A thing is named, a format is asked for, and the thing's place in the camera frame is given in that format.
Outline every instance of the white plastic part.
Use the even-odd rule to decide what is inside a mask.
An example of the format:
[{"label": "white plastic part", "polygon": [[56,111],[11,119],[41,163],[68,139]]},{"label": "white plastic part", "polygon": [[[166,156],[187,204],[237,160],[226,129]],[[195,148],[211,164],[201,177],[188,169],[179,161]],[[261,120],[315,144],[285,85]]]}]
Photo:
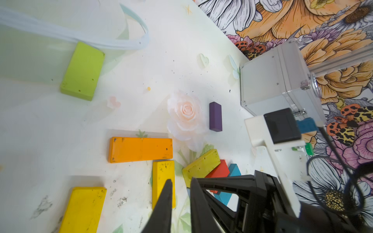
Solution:
[{"label": "white plastic part", "polygon": [[146,47],[149,43],[149,34],[145,22],[136,13],[124,5],[120,4],[120,7],[124,13],[134,18],[144,29],[145,35],[143,35],[140,39],[131,41],[94,37],[70,28],[39,20],[37,18],[1,6],[0,24],[20,31],[30,32],[55,39],[71,42],[83,41],[84,43],[98,49],[134,50]]},{"label": "white plastic part", "polygon": [[291,205],[292,210],[294,211],[295,216],[299,217],[301,204],[293,190],[293,186],[292,186],[293,180],[291,180],[284,172],[284,169],[281,166],[281,163],[276,154],[277,152],[275,152],[275,149],[282,150],[284,147],[288,148],[288,146],[290,146],[291,148],[293,145],[302,146],[302,143],[300,142],[300,140],[297,140],[297,141],[285,142],[285,143],[274,145],[271,135],[269,133],[268,127],[267,127],[267,123],[263,115],[246,119],[245,125],[246,125],[247,132],[249,134],[252,147],[258,147],[258,146],[267,147],[269,157],[272,161],[273,167],[275,168],[280,184],[282,185],[282,188],[285,191],[286,197]]}]

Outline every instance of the metal box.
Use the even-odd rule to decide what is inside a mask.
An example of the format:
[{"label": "metal box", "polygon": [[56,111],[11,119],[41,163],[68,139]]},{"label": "metal box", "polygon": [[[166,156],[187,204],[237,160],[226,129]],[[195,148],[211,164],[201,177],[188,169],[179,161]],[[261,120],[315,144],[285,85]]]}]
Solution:
[{"label": "metal box", "polygon": [[326,123],[321,88],[294,39],[240,67],[241,105],[254,116],[291,108],[297,120]]}]

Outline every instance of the white tabletop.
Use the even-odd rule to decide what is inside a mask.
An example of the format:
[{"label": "white tabletop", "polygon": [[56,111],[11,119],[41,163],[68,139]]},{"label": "white tabletop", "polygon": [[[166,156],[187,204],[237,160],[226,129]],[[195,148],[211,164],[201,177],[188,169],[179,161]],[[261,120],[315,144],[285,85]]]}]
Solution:
[{"label": "white tabletop", "polygon": [[[0,232],[58,232],[75,186],[107,188],[97,232],[121,226],[140,232],[151,214],[152,161],[111,164],[108,139],[136,137],[139,130],[172,138],[167,100],[177,90],[196,95],[206,114],[210,102],[222,105],[223,131],[209,130],[205,137],[221,159],[237,163],[242,174],[256,169],[274,175],[269,160],[251,151],[244,125],[251,114],[240,105],[228,56],[237,65],[247,58],[193,1],[123,3],[144,19],[150,43],[101,75],[92,101],[61,94],[60,83],[0,78]],[[130,34],[139,30],[135,24],[129,21]],[[209,59],[206,68],[201,53]],[[120,107],[108,107],[110,97]],[[173,160],[191,162],[186,144],[175,138]],[[189,198],[180,174],[175,188],[174,232],[189,232]]]}]

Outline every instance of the green block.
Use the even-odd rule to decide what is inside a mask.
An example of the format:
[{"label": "green block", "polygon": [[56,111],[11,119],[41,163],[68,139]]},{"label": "green block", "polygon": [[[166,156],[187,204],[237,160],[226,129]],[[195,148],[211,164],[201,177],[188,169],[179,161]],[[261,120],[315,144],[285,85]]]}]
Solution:
[{"label": "green block", "polygon": [[78,42],[60,85],[61,93],[91,101],[104,59],[100,50]]},{"label": "green block", "polygon": [[192,177],[205,178],[215,167],[220,164],[219,154],[216,149],[211,149],[182,169],[185,184],[190,188]]},{"label": "green block", "polygon": [[308,155],[314,155],[311,143],[308,142],[305,144],[305,151],[307,152]]}]

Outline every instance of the pink flower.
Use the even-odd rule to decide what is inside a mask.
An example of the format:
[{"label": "pink flower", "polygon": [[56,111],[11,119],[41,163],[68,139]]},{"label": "pink flower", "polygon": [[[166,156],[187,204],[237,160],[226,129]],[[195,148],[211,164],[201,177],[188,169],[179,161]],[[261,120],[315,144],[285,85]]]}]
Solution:
[{"label": "pink flower", "polygon": [[175,92],[167,101],[167,110],[171,116],[168,131],[177,140],[185,141],[192,151],[201,151],[208,128],[199,99],[181,91]]},{"label": "pink flower", "polygon": [[241,41],[241,37],[239,35],[227,35],[227,37],[231,40],[233,44]]},{"label": "pink flower", "polygon": [[275,39],[275,40],[271,40],[271,41],[267,41],[267,43],[265,44],[266,47],[267,47],[267,51],[276,47],[277,45],[279,44],[282,44],[285,42],[285,39]]},{"label": "pink flower", "polygon": [[241,38],[239,35],[227,35],[227,37],[231,40],[233,44],[236,44],[239,41],[246,41],[247,45],[253,43],[253,41],[248,36],[246,36],[245,38]]},{"label": "pink flower", "polygon": [[[357,168],[362,163],[371,162],[373,160],[373,122],[360,125],[355,132],[355,141],[352,147],[347,147],[334,139],[336,150],[341,155],[343,162],[353,168]],[[336,158],[330,147],[326,147],[326,153],[331,158]],[[338,173],[343,173],[342,166],[335,162],[329,163],[334,166]],[[373,174],[368,174],[367,177],[373,178]],[[373,183],[365,178],[361,179],[367,182],[371,188]]]}]

